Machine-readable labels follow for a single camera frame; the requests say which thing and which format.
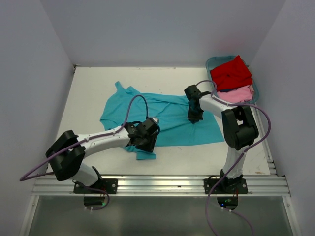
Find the turquoise t shirt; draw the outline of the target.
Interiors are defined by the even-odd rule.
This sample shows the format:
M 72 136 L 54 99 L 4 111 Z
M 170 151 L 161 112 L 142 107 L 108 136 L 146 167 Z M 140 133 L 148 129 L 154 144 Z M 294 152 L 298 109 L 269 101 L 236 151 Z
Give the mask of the turquoise t shirt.
M 203 120 L 188 120 L 185 96 L 141 93 L 134 87 L 115 83 L 116 92 L 107 100 L 100 122 L 109 130 L 124 120 L 144 121 L 145 115 L 159 119 L 157 147 L 193 146 L 223 142 L 224 137 L 213 114 L 203 113 Z

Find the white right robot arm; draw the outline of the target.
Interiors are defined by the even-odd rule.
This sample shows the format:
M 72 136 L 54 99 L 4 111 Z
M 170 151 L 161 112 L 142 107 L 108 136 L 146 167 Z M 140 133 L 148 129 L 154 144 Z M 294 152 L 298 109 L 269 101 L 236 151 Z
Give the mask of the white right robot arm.
M 240 191 L 247 194 L 247 184 L 243 179 L 243 165 L 250 147 L 259 136 L 259 131 L 249 106 L 229 105 L 216 98 L 211 92 L 201 92 L 197 85 L 184 89 L 189 101 L 188 120 L 197 123 L 208 111 L 222 121 L 224 140 L 228 145 L 224 167 L 219 179 L 205 179 L 205 192 L 232 194 Z

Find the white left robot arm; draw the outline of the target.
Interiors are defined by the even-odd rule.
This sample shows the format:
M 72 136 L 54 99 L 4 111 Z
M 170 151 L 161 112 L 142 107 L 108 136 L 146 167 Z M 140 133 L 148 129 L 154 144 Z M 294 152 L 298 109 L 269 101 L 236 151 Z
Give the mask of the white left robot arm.
M 68 130 L 46 151 L 46 158 L 58 181 L 71 179 L 91 193 L 105 190 L 99 171 L 83 163 L 84 158 L 112 148 L 134 146 L 152 153 L 160 132 L 158 118 L 127 122 L 114 129 L 95 134 L 76 135 Z

